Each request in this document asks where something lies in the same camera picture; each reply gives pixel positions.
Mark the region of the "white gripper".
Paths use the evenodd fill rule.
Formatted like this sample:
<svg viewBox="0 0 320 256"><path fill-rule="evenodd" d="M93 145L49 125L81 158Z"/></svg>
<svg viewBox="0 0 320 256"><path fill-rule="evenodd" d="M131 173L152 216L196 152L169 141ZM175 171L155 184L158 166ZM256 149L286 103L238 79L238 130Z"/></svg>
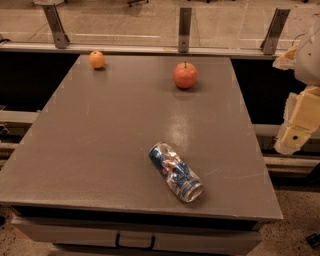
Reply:
<svg viewBox="0 0 320 256"><path fill-rule="evenodd" d="M292 155L320 127L320 19L308 30L298 46L290 47L272 66L280 70L294 69L295 78L308 85L299 94L289 94L283 114L284 122L276 136L275 150L283 155Z"/></svg>

